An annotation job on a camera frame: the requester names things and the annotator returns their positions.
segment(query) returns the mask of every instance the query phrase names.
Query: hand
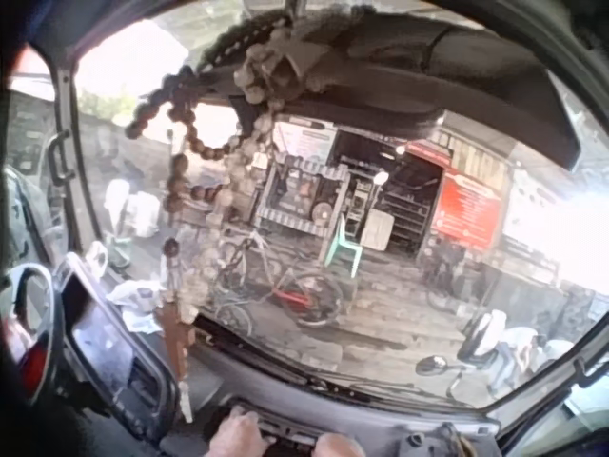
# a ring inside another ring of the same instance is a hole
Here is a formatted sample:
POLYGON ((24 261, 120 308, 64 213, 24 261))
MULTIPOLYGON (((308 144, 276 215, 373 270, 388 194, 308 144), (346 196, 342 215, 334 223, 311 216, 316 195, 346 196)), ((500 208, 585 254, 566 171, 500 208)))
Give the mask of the hand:
POLYGON ((312 457, 365 457, 363 449, 357 442, 337 433, 322 435, 317 440, 311 455, 312 457))
POLYGON ((234 407, 209 443, 206 457, 262 457, 274 439, 263 439, 258 414, 234 407))

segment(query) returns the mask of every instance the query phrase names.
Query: instrument panel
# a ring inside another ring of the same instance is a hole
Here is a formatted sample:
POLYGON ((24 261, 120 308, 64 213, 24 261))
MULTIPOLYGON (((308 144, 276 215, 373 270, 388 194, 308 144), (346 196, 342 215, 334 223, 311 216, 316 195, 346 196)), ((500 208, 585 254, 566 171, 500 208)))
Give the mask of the instrument panel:
POLYGON ((103 286, 75 254, 55 274, 66 313, 66 346, 110 412, 137 438, 159 442, 177 414, 178 388, 163 360, 125 327, 103 286))

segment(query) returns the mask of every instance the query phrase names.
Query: white cloth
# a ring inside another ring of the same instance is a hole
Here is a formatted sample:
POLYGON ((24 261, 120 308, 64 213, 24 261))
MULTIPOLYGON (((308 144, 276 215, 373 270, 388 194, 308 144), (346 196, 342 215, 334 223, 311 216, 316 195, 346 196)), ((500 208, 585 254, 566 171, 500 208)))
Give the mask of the white cloth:
POLYGON ((513 327, 505 330, 499 341, 519 353, 531 345, 534 336, 537 336, 537 331, 530 327, 513 327))
POLYGON ((558 360, 573 348, 574 344, 566 340, 550 340, 543 347, 547 360, 558 360))
POLYGON ((505 329, 506 320, 507 316, 505 313, 496 309, 493 309, 490 314, 484 316, 481 321, 481 327, 484 327, 486 323, 488 323, 488 327, 484 332, 480 345, 474 352, 474 356, 480 357, 495 348, 499 342, 500 335, 505 329))

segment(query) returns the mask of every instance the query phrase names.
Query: window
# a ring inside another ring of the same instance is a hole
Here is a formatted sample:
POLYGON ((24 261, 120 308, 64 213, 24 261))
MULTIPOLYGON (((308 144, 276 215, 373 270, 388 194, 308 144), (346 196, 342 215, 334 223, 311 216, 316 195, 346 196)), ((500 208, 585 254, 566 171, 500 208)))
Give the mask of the window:
POLYGON ((56 132, 47 65, 26 48, 10 78, 7 162, 10 260, 51 266, 67 251, 62 191, 50 179, 45 148, 56 132))

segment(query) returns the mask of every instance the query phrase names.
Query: dashboard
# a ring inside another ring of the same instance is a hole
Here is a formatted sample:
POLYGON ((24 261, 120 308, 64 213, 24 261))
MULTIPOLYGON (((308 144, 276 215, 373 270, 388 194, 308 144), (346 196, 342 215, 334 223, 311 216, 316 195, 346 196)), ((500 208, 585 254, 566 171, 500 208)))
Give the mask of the dashboard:
POLYGON ((66 313, 67 360, 84 373, 132 435, 170 454, 205 454, 206 443, 231 408, 239 405, 256 411, 263 435, 276 438, 268 456, 310 455, 326 432, 354 437, 370 456, 433 455, 423 452, 450 443, 439 431, 443 423, 452 423, 479 455, 501 455, 495 441, 498 424, 476 411, 406 411, 313 391, 298 373, 264 360, 265 355, 247 342, 229 343, 223 334, 227 330, 205 318, 196 321, 201 338, 189 350, 187 380, 195 420, 186 424, 177 420, 178 388, 159 355, 162 337, 130 333, 118 309, 105 300, 102 285, 76 255, 69 254, 54 277, 66 313), (185 437, 193 444, 191 452, 185 448, 185 437))
POLYGON ((167 363, 126 329, 77 255, 69 253, 54 276, 66 315, 66 360, 131 434, 158 443, 173 425, 178 405, 167 363))

